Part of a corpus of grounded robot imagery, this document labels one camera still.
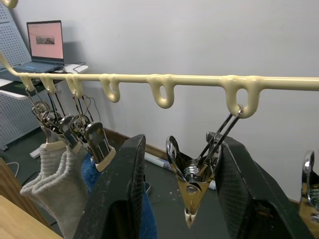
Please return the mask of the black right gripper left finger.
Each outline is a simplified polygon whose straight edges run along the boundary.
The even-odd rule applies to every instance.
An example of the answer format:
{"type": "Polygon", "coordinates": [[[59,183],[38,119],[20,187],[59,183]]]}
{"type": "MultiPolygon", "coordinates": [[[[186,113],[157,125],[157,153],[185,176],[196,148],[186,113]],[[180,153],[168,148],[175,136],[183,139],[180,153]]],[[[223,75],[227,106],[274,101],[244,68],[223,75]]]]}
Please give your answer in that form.
{"type": "Polygon", "coordinates": [[[144,193],[146,138],[127,139],[99,177],[86,203],[76,239],[137,239],[144,193]]]}

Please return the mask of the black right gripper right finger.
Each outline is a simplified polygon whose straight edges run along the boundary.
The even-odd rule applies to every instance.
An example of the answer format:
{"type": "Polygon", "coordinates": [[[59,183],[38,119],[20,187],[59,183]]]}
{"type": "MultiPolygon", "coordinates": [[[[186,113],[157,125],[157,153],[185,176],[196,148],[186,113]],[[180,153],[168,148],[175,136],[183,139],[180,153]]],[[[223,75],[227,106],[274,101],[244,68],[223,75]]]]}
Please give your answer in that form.
{"type": "Polygon", "coordinates": [[[221,145],[215,182],[232,239],[312,239],[277,181],[231,137],[221,145]]]}

